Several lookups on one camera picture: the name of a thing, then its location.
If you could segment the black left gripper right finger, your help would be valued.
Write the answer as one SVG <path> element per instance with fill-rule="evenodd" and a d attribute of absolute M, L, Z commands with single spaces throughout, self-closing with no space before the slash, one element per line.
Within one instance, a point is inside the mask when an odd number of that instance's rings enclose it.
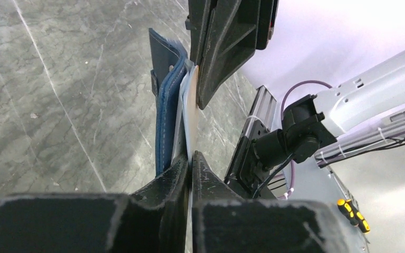
<path fill-rule="evenodd" d="M 192 158 L 194 252 L 350 252 L 339 218 L 318 201 L 245 200 Z"/>

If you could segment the navy blue card holder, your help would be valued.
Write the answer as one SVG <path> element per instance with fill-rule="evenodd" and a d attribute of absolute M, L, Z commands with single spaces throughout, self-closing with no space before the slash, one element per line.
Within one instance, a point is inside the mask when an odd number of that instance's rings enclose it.
<path fill-rule="evenodd" d="M 152 67 L 151 84 L 156 97 L 156 176 L 181 154 L 189 159 L 187 95 L 196 64 L 180 41 L 148 30 Z"/>

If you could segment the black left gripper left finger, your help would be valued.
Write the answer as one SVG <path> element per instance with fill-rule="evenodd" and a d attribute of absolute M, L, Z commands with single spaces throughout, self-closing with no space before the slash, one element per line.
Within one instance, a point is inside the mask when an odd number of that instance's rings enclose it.
<path fill-rule="evenodd" d="M 0 252 L 184 252 L 186 155 L 132 194 L 12 194 L 0 200 Z"/>

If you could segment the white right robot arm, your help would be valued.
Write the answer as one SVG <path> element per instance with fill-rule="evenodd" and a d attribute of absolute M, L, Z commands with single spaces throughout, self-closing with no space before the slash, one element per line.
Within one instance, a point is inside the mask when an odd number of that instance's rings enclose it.
<path fill-rule="evenodd" d="M 301 163 L 357 125 L 405 104 L 405 1 L 189 1 L 186 28 L 204 109 L 239 68 L 280 96 L 328 86 L 285 106 L 282 127 L 243 137 L 241 170 Z"/>

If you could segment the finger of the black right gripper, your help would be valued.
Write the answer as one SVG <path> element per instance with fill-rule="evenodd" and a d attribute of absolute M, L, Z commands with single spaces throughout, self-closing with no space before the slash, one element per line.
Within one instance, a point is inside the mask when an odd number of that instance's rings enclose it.
<path fill-rule="evenodd" d="M 261 0 L 257 25 L 256 49 L 266 49 L 273 36 L 279 0 Z"/>
<path fill-rule="evenodd" d="M 201 110 L 253 56 L 260 5 L 260 1 L 188 2 L 190 59 L 199 66 L 197 104 Z"/>

